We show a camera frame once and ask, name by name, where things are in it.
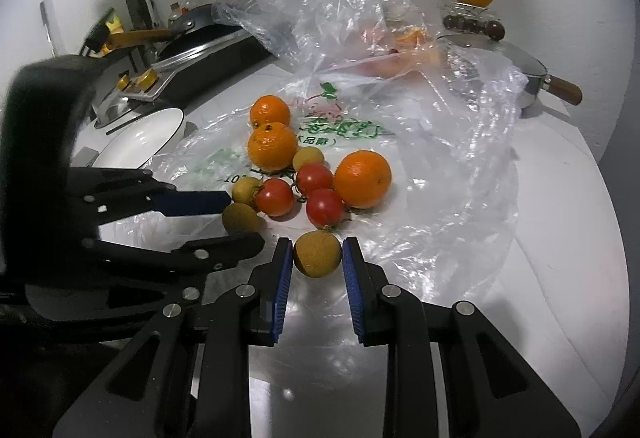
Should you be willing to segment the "yellow-brown longan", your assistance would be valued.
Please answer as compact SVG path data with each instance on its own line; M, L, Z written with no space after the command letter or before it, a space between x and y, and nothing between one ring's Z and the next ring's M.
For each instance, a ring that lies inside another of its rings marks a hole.
M304 146L299 149L292 160L295 171L299 171L308 164L323 164L323 153L314 146Z
M262 181L254 177L241 177L233 184L231 196L233 202L255 207L255 196L262 188Z
M221 215L222 225L229 235L257 233L260 231L260 218L249 205L232 203Z

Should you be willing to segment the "yellow-brown longan fruit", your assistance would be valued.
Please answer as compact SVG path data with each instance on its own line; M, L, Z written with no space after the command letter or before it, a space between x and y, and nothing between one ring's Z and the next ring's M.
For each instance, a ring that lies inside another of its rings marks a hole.
M342 260L342 247L330 232L312 231L303 234L294 245L296 268L308 277L320 279L333 273Z

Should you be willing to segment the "medium orange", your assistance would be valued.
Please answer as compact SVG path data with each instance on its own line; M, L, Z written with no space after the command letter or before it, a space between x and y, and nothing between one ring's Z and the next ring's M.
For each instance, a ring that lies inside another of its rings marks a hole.
M257 127L247 142L247 155L259 169L272 173L292 164L297 152L294 131L282 123L267 123Z

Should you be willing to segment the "clear box of dark fruits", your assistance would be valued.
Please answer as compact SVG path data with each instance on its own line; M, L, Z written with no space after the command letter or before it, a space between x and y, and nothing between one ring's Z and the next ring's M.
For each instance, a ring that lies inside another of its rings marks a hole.
M506 37L506 28L490 8L463 3L446 2L440 7L442 27L456 34L484 34L492 41Z

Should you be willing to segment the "white plate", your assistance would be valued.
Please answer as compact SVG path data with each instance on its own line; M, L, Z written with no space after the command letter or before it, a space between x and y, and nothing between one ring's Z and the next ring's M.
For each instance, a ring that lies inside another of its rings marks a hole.
M180 108L165 108L136 119L119 130L93 161L93 167L138 169L156 155L172 151L183 139L186 115Z

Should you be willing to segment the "red cherry tomato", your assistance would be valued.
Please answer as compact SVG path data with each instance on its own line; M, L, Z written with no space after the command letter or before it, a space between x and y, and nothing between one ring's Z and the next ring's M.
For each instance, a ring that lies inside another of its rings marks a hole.
M257 208L273 218L287 215L292 210L294 202L291 185L280 178L266 180L255 195Z
M324 164L304 164L296 173L299 193L308 197L315 190L333 187L333 173Z
M318 228L333 228L344 216L344 203L334 190L318 189L313 191L306 202L306 214L309 221Z

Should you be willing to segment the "large orange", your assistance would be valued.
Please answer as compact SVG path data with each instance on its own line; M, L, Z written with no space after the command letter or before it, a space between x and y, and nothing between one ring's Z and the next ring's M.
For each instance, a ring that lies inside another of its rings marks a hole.
M378 205L392 184L392 168L373 151L356 151L343 158L334 171L333 188L350 208L369 209Z

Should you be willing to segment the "steel induction cooker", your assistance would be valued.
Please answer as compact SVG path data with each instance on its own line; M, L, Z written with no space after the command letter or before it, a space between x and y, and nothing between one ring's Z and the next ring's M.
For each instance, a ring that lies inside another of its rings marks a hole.
M94 127L101 129L143 105L185 108L213 86L270 57L242 28L163 58L139 74L125 72L96 108Z

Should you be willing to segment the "small orange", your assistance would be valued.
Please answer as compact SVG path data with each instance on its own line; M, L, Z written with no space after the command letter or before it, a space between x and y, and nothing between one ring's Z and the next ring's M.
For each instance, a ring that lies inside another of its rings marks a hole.
M264 95L250 108L250 124L254 129L263 124L280 123L288 126L291 111L288 104L275 95Z

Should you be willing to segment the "oil bottle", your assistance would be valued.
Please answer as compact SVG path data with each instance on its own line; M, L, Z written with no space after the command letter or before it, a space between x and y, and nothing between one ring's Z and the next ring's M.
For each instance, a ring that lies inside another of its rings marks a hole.
M171 26L173 23L175 23L176 20L180 18L180 16L181 16L180 4L178 2L171 3L170 14L167 20L167 25Z

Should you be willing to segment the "red-capped sauce bottle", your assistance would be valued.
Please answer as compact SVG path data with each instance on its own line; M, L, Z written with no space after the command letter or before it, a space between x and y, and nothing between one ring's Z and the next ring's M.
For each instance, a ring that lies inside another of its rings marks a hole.
M181 0L180 11L182 14L190 12L194 8L193 0Z

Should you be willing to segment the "fruit peels pile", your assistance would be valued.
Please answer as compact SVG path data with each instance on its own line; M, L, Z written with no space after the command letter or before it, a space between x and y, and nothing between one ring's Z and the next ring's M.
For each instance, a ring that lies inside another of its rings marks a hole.
M368 77L390 79L418 69L436 68L444 62L442 49L436 46L425 27L408 27L394 31L386 52L359 64L357 72Z

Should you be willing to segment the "crumpled clear plastic bag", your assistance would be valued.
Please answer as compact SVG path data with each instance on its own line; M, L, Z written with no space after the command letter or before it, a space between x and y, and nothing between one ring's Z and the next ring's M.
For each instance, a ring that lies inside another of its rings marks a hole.
M386 52L394 31L438 29L411 0L220 0L217 22L242 27L294 68L330 67Z

